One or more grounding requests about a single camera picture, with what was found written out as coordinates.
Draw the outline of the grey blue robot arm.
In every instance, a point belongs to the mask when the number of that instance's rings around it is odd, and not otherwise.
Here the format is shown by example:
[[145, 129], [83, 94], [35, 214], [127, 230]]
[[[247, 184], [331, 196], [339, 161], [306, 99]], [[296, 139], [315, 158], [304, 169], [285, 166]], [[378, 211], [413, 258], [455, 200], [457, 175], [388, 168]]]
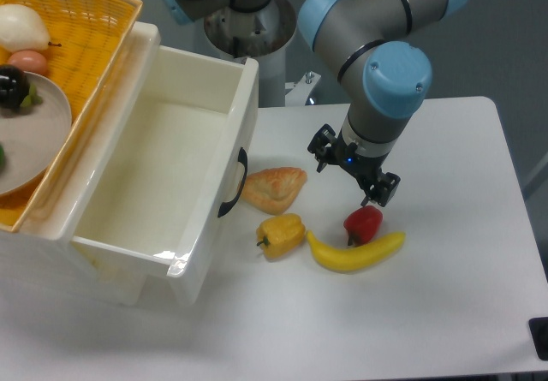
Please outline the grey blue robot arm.
[[406, 37], [468, 0], [164, 0], [182, 25], [203, 21], [221, 57], [265, 60], [299, 33], [350, 96], [339, 131], [323, 126], [308, 151], [350, 174], [366, 202], [387, 205], [399, 185], [382, 165], [432, 83], [427, 56]]

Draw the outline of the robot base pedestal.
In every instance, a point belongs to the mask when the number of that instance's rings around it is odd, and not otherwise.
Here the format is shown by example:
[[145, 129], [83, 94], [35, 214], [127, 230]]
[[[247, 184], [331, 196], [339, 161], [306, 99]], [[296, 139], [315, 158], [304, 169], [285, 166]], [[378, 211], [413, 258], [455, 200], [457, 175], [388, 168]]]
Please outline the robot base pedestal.
[[220, 9], [204, 19], [204, 29], [223, 60], [258, 62], [260, 107], [285, 105], [286, 48], [296, 30], [296, 13], [288, 0], [270, 0], [254, 13]]

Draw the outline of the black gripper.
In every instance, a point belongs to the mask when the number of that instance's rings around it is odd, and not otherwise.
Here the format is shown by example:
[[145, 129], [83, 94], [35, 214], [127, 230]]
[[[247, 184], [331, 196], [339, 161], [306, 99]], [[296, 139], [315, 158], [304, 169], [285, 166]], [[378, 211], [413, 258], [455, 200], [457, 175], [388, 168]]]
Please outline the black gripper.
[[386, 207], [399, 187], [401, 177], [381, 170], [385, 155], [377, 157], [361, 156], [354, 142], [347, 144], [340, 133], [329, 124], [324, 124], [312, 137], [307, 150], [317, 161], [316, 171], [320, 173], [327, 165], [338, 164], [356, 179], [364, 192], [361, 206], [375, 203]]

